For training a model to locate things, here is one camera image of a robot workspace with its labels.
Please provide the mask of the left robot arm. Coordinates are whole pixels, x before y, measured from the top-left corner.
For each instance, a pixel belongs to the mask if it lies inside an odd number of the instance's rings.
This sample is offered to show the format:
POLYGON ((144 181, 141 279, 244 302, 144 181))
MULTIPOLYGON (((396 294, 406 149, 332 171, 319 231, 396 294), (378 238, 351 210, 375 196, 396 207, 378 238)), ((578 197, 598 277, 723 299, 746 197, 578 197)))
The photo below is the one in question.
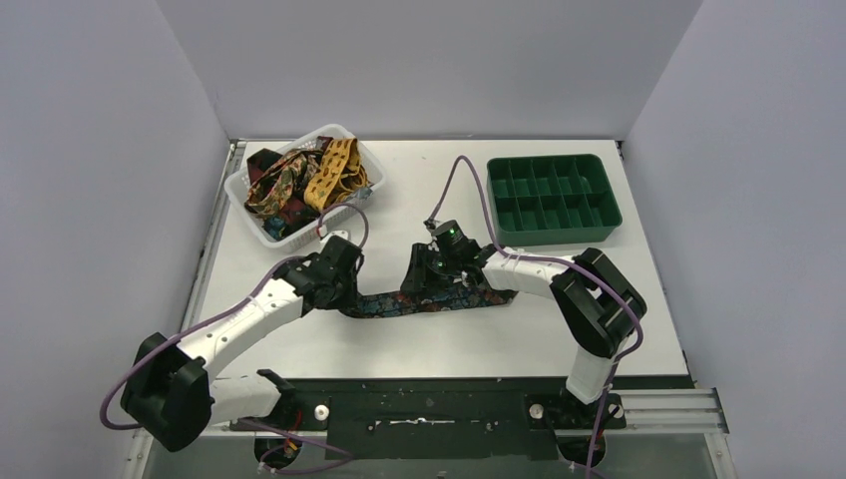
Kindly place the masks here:
POLYGON ((354 303, 362 262, 360 246, 332 236, 317 252, 282 260, 227 311, 170 338, 149 336, 122 381, 121 408, 171 452, 214 424, 258 418, 273 429, 286 426, 295 402, 283 394, 286 383, 278 374, 222 372, 282 326, 316 309, 354 303))

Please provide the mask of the dark blue floral tie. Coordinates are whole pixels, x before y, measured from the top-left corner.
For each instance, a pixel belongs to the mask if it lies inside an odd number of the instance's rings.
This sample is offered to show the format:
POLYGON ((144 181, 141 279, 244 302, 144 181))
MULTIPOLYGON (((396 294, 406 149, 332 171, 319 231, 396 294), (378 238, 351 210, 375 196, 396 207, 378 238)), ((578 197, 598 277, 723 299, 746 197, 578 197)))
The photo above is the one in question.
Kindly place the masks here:
POLYGON ((486 285, 465 286, 455 283, 438 291, 406 293, 397 290, 359 295, 352 305, 340 308, 339 312, 357 319, 390 318, 507 305, 517 294, 510 289, 497 290, 486 285))

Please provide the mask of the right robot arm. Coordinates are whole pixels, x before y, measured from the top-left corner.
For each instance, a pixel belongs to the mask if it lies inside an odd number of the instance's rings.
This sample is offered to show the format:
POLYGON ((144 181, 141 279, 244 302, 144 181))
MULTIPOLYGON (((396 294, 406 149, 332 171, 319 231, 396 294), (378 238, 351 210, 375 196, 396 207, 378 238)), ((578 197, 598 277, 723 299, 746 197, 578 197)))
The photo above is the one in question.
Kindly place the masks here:
POLYGON ((452 293, 519 292, 553 300, 578 345, 567 391, 584 404, 608 389, 647 305, 601 250, 571 256, 526 254, 468 238, 455 221, 426 225, 431 240, 412 246, 402 293, 435 301, 452 293))

